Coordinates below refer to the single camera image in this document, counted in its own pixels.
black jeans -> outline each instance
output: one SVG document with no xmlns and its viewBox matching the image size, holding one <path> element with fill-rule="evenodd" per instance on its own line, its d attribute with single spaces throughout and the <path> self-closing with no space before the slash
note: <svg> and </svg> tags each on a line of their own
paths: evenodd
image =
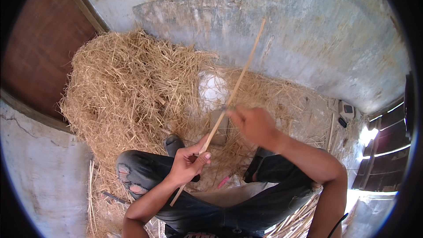
<svg viewBox="0 0 423 238">
<path fill-rule="evenodd" d="M 127 172 L 125 178 L 120 175 L 127 189 L 137 185 L 148 191 L 167 176 L 172 164 L 172 157 L 130 150 L 120 154 L 116 168 Z M 262 236 L 264 230 L 283 221 L 313 194 L 313 181 L 280 155 L 268 156 L 263 160 L 257 180 L 279 184 L 227 208 L 204 202 L 185 191 L 171 207 L 169 204 L 175 191 L 156 217 L 168 225 L 167 231 L 171 234 L 210 232 L 219 236 L 218 230 L 241 229 Z M 132 191 L 130 194 L 135 199 L 141 197 Z"/>
</svg>

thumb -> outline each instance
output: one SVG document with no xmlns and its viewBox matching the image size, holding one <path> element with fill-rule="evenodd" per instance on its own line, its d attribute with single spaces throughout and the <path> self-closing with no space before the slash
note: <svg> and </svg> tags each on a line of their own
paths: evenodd
<svg viewBox="0 0 423 238">
<path fill-rule="evenodd" d="M 228 110 L 226 115 L 232 120 L 236 127 L 244 128 L 244 118 L 235 110 Z"/>
<path fill-rule="evenodd" d="M 192 166 L 195 170 L 195 172 L 198 172 L 206 163 L 207 161 L 210 159 L 211 157 L 211 153 L 209 152 L 203 152 L 202 154 L 200 154 L 196 161 L 193 162 Z"/>
</svg>

bamboo stick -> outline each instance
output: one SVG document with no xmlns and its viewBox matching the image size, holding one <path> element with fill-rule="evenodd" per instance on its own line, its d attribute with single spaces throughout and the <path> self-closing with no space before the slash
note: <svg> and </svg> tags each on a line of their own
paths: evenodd
<svg viewBox="0 0 423 238">
<path fill-rule="evenodd" d="M 236 91 L 239 88 L 239 85 L 241 83 L 242 77 L 245 75 L 245 72 L 247 71 L 248 67 L 251 64 L 252 56 L 254 55 L 254 51 L 256 50 L 256 46 L 257 46 L 258 40 L 260 39 L 260 36 L 262 34 L 262 31 L 263 31 L 264 23 L 265 22 L 266 22 L 266 19 L 263 19 L 262 26 L 260 27 L 260 30 L 258 31 L 258 34 L 257 34 L 257 37 L 256 37 L 256 41 L 254 42 L 254 45 L 253 45 L 253 47 L 251 49 L 250 56 L 248 57 L 248 61 L 247 61 L 246 65 L 244 66 L 244 69 L 242 69 L 241 75 L 239 76 L 238 80 L 236 81 L 236 84 L 235 84 L 235 87 L 234 87 L 234 91 L 232 92 L 232 94 L 230 95 L 228 101 L 226 102 L 226 107 L 229 106 L 229 104 L 232 102 L 233 98 L 235 97 Z M 226 108 L 225 108 L 225 110 L 222 110 L 222 113 L 220 114 L 219 119 L 217 119 L 216 124 L 214 125 L 213 129 L 211 130 L 209 136 L 207 137 L 207 141 L 203 145 L 203 147 L 201 148 L 199 154 L 202 154 L 203 152 L 205 152 L 207 150 L 207 148 L 209 147 L 209 144 L 211 142 L 211 139 L 213 138 L 214 134 L 217 131 L 217 128 L 219 127 L 220 122 L 222 121 L 223 117 L 225 116 L 225 111 L 226 111 Z M 176 193 L 175 197 L 173 198 L 173 200 L 172 200 L 172 202 L 170 204 L 171 207 L 173 207 L 173 205 L 175 204 L 176 200 L 181 195 L 182 191 L 185 188 L 185 185 L 186 184 L 184 184 L 183 186 L 181 186 L 179 188 L 178 192 Z"/>
</svg>

black shoe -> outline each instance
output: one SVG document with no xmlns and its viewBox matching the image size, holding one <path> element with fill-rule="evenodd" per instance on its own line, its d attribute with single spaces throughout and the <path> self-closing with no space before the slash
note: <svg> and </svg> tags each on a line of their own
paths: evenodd
<svg viewBox="0 0 423 238">
<path fill-rule="evenodd" d="M 163 145 L 165 146 L 165 150 L 170 157 L 175 158 L 176 151 L 180 148 L 185 148 L 185 144 L 182 139 L 176 135 L 171 134 L 163 141 Z M 200 180 L 200 175 L 196 175 L 191 182 L 198 182 Z"/>
<path fill-rule="evenodd" d="M 252 175 L 254 175 L 254 173 L 256 171 L 258 171 L 258 169 L 262 166 L 262 162 L 263 160 L 267 157 L 267 156 L 274 156 L 275 153 L 266 150 L 262 147 L 258 147 L 256 150 L 256 154 L 254 155 L 250 166 L 248 167 L 248 169 L 246 170 L 245 174 L 244 174 L 244 182 L 246 183 L 251 183 L 253 182 L 252 180 Z"/>
</svg>

right hand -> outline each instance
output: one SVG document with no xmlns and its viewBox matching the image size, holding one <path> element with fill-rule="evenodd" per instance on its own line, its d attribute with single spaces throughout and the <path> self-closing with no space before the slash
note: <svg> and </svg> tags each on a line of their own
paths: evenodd
<svg viewBox="0 0 423 238">
<path fill-rule="evenodd" d="M 226 114 L 247 140 L 269 151 L 276 150 L 281 132 L 276 129 L 275 120 L 264 108 L 236 105 L 236 110 L 228 110 Z"/>
</svg>

